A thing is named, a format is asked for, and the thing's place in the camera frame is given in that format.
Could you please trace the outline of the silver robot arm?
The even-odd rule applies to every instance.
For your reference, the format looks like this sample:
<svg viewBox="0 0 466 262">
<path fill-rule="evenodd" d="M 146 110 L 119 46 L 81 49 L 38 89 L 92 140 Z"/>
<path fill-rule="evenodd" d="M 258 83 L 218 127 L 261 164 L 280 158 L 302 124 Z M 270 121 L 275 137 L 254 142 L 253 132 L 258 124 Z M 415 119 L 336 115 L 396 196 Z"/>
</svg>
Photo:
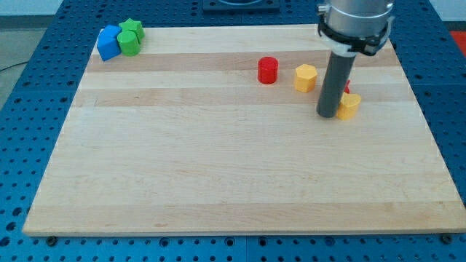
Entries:
<svg viewBox="0 0 466 262">
<path fill-rule="evenodd" d="M 393 7 L 393 0 L 325 0 L 317 5 L 320 32 L 334 40 L 380 36 Z"/>
</svg>

